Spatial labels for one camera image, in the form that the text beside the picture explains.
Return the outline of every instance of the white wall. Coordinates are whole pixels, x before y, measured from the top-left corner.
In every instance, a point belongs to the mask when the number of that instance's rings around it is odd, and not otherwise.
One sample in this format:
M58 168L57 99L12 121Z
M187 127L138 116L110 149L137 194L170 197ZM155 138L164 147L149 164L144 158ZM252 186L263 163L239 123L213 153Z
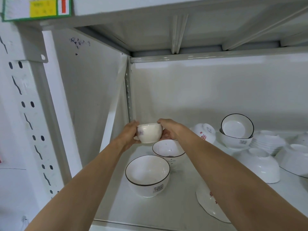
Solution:
M73 30L52 34L81 163L85 166L99 152L122 54Z
M0 98L0 230L20 231L39 212L22 155Z
M136 63L131 83L142 124L172 118L219 129L241 113L255 129L308 130L308 54Z

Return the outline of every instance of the green-bordered sign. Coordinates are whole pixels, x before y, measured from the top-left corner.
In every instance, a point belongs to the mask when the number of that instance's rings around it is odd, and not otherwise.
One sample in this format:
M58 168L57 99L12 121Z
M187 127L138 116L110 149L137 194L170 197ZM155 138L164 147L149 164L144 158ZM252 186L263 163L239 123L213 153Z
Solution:
M71 0L3 0L2 14L2 21L66 17Z

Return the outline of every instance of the white shelf board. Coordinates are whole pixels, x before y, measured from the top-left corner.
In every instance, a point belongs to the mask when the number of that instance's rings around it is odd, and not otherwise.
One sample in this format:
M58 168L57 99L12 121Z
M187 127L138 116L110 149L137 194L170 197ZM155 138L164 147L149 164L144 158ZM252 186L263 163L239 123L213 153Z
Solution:
M295 136L289 132L282 137ZM231 155L218 141L215 146ZM199 205L195 189L200 175L189 159L176 172L171 172L166 189L154 198L136 195L125 177L127 164L142 155L152 155L152 144L133 146L121 157L99 206L96 220L166 230L236 230L210 216ZM269 184L291 205L308 216L308 178L303 178L281 169L281 180Z

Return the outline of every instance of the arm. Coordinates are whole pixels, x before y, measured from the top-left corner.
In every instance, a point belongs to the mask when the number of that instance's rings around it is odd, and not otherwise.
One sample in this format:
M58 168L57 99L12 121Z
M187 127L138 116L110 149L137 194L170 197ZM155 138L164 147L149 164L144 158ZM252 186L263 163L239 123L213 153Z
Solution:
M162 139L177 139L238 231L307 230L308 218L233 157L187 127L160 119Z
M121 154L134 143L137 125L122 133L87 164L33 219L26 231L89 230Z

